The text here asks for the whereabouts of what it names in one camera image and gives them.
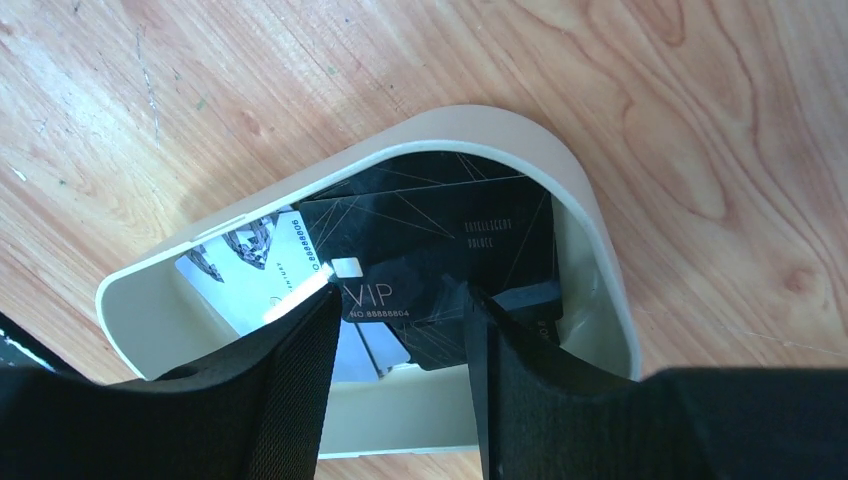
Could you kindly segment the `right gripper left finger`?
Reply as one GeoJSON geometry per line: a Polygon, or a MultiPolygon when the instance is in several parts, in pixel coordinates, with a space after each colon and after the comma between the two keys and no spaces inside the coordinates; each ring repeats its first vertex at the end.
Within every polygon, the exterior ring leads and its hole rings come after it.
{"type": "Polygon", "coordinates": [[[152,381],[99,385],[1,371],[5,479],[310,479],[341,296],[319,288],[280,319],[152,381]]]}

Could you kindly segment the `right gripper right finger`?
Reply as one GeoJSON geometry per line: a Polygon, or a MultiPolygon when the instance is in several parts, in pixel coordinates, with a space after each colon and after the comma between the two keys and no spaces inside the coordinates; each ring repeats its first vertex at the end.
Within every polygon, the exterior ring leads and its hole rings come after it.
{"type": "Polygon", "coordinates": [[[470,388],[487,479],[843,479],[847,373],[671,368],[633,381],[471,285],[470,388]]]}

